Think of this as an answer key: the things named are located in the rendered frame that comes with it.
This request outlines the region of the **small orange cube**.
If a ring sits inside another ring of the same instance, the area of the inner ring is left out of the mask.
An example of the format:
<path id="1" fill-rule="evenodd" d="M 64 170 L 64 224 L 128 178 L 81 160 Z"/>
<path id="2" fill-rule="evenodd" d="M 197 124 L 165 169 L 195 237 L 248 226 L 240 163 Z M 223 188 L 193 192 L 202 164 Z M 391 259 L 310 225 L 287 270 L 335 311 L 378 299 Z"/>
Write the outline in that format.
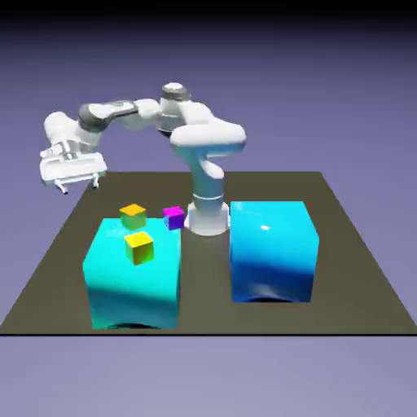
<path id="1" fill-rule="evenodd" d="M 138 230 L 147 224 L 147 210 L 137 204 L 129 204 L 119 209 L 122 225 L 128 230 Z"/>

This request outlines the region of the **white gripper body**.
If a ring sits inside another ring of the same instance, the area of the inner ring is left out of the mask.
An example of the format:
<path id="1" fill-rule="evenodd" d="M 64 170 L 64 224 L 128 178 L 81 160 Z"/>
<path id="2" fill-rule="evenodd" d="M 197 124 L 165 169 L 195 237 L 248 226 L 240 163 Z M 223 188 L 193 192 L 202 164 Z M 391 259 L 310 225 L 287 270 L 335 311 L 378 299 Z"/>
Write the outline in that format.
<path id="1" fill-rule="evenodd" d="M 74 159 L 63 156 L 49 157 L 41 160 L 40 174 L 44 184 L 61 184 L 93 181 L 107 172 L 107 165 L 99 152 L 79 154 Z"/>

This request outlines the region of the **large cyan box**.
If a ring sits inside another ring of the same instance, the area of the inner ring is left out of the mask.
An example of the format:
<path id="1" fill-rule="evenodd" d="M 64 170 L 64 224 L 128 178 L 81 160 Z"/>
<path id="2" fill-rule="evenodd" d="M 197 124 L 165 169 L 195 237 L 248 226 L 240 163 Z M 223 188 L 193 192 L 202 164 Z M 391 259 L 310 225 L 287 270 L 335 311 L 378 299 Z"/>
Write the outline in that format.
<path id="1" fill-rule="evenodd" d="M 144 231 L 155 257 L 136 266 L 125 250 L 131 232 L 118 218 L 102 220 L 82 264 L 94 329 L 178 325 L 181 231 L 169 230 L 161 218 L 148 219 Z"/>

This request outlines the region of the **small magenta cube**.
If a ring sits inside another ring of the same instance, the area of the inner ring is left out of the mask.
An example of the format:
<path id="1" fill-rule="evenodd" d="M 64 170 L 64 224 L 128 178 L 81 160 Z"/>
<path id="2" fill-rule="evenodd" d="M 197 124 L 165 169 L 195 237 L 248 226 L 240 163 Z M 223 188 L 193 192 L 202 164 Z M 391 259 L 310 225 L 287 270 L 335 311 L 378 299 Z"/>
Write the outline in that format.
<path id="1" fill-rule="evenodd" d="M 184 227 L 185 213 L 179 206 L 164 208 L 163 218 L 169 230 L 178 230 Z"/>

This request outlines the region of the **large blue box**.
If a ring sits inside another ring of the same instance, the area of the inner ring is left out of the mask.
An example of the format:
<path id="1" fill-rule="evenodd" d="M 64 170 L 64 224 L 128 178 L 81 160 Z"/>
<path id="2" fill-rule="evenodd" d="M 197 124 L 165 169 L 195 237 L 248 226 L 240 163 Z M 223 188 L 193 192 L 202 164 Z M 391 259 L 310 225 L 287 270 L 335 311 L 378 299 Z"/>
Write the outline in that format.
<path id="1" fill-rule="evenodd" d="M 232 201 L 232 300 L 310 302 L 318 248 L 304 202 Z"/>

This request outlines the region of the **small yellow cube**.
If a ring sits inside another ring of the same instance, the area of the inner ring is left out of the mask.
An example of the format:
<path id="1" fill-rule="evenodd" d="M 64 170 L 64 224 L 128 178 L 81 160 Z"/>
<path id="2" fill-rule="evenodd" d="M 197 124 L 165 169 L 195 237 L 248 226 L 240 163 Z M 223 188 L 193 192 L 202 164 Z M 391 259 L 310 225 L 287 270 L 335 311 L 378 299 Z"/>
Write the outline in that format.
<path id="1" fill-rule="evenodd" d="M 139 231 L 124 237 L 126 256 L 135 266 L 154 259 L 154 241 L 145 231 Z"/>

